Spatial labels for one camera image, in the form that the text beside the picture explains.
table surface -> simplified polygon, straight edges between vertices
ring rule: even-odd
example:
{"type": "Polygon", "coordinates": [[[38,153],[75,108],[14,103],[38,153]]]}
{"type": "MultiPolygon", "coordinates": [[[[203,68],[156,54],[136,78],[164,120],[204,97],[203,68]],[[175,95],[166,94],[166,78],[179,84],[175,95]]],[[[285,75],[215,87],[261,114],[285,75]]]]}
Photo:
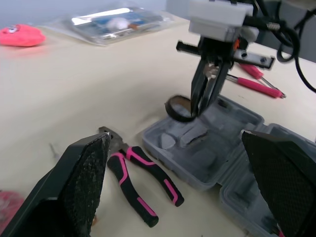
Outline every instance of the table surface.
{"type": "MultiPolygon", "coordinates": [[[[0,188],[27,196],[56,163],[49,143],[62,154],[100,126],[117,131],[130,145],[141,145],[142,131],[166,116],[165,101],[174,94],[189,95],[199,61],[176,51],[177,40],[196,44],[199,39],[188,32],[186,20],[176,20],[170,29],[108,47],[47,30],[41,46],[0,47],[0,188]]],[[[249,51],[276,54],[257,44],[249,51]]],[[[301,60],[301,65],[316,86],[316,64],[301,60]]],[[[237,67],[231,73],[246,76],[237,67]]],[[[287,98],[273,99],[230,81],[221,94],[262,115],[265,124],[278,123],[314,140],[316,94],[301,82],[294,63],[275,62],[265,78],[287,98]]],[[[163,167],[185,198],[177,208],[150,174],[127,166],[135,189],[156,211],[159,223],[152,229],[143,223],[107,170],[92,237],[245,236],[220,209],[220,187],[197,192],[163,167]]]]}

pliers jaw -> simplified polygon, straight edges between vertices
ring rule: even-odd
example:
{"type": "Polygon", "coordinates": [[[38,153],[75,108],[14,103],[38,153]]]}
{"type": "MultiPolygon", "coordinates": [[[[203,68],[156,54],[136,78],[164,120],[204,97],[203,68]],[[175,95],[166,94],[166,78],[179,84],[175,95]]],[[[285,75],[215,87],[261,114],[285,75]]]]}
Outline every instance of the pliers jaw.
{"type": "Polygon", "coordinates": [[[103,132],[108,132],[111,136],[110,154],[113,154],[118,151],[126,154],[126,151],[129,146],[123,142],[123,139],[121,136],[119,136],[116,132],[114,132],[113,130],[105,126],[99,128],[99,133],[103,133],[103,132]]]}

black ring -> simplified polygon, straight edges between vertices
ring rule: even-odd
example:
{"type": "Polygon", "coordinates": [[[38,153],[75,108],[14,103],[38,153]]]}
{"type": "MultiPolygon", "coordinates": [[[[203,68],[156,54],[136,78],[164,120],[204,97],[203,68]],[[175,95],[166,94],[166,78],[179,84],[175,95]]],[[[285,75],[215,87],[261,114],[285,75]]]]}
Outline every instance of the black ring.
{"type": "Polygon", "coordinates": [[[173,109],[174,105],[181,105],[183,108],[185,108],[189,113],[191,114],[191,100],[187,97],[184,97],[182,95],[175,95],[171,97],[166,103],[165,103],[165,109],[167,114],[174,120],[178,122],[192,122],[196,116],[193,117],[186,117],[178,112],[176,112],[173,109]]]}

gray tool case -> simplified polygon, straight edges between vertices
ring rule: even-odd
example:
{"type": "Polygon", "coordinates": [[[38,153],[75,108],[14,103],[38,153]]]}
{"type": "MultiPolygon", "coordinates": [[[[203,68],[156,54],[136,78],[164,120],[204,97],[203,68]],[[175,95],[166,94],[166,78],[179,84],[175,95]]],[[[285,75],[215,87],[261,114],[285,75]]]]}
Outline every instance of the gray tool case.
{"type": "Polygon", "coordinates": [[[290,138],[314,154],[316,145],[277,124],[265,126],[264,119],[249,109],[219,96],[198,119],[179,123],[166,118],[143,134],[147,151],[183,181],[204,191],[222,185],[220,203],[242,228],[255,236],[272,237],[276,222],[262,198],[241,131],[255,130],[290,138]]]}

pink and black pliers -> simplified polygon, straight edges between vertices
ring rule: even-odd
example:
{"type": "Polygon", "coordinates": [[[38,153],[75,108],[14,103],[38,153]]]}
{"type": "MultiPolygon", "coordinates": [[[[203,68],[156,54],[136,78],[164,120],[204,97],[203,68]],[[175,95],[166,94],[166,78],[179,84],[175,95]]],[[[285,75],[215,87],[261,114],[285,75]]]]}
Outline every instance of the pink and black pliers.
{"type": "Polygon", "coordinates": [[[129,204],[149,227],[155,226],[159,218],[134,189],[127,172],[125,159],[150,172],[160,182],[175,206],[180,206],[184,202],[184,198],[170,177],[146,156],[140,147],[128,146],[117,133],[107,127],[99,128],[99,132],[110,133],[112,139],[110,143],[111,156],[107,163],[108,168],[115,174],[129,204]]]}

